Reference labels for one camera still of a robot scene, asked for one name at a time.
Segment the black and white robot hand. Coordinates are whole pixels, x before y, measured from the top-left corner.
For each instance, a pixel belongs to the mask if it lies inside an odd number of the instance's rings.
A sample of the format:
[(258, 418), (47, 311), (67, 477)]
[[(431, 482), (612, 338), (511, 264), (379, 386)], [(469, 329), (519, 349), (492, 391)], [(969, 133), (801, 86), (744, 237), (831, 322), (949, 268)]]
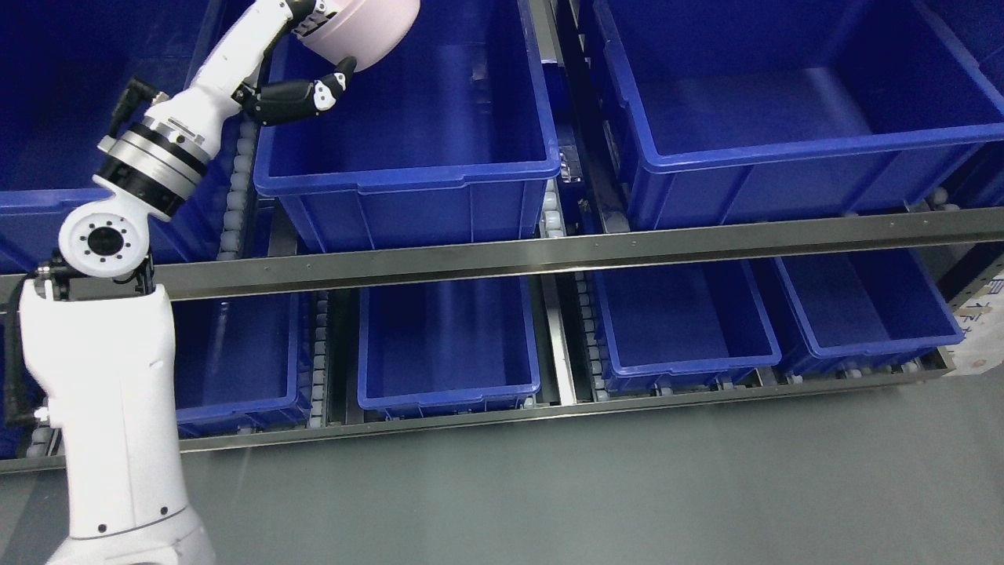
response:
[[(223, 125), (247, 112), (265, 125), (316, 117), (345, 93), (362, 67), (366, 37), (359, 1), (255, 1), (210, 51), (190, 85), (144, 115), (151, 129), (172, 133), (206, 154), (220, 150)], [(254, 78), (280, 39), (294, 35), (333, 64), (322, 78), (255, 86)]]

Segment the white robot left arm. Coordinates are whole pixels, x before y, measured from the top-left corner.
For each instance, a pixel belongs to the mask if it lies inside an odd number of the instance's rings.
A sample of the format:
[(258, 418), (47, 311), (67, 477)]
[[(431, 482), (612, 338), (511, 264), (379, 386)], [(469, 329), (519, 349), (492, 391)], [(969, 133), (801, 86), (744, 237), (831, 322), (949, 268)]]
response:
[(25, 365), (48, 399), (33, 417), (64, 444), (69, 527), (50, 564), (216, 561), (180, 463), (173, 310), (148, 218), (169, 221), (198, 188), (241, 85), (198, 76), (108, 133), (93, 175), (107, 197), (65, 218), (60, 253), (11, 294), (5, 375)]

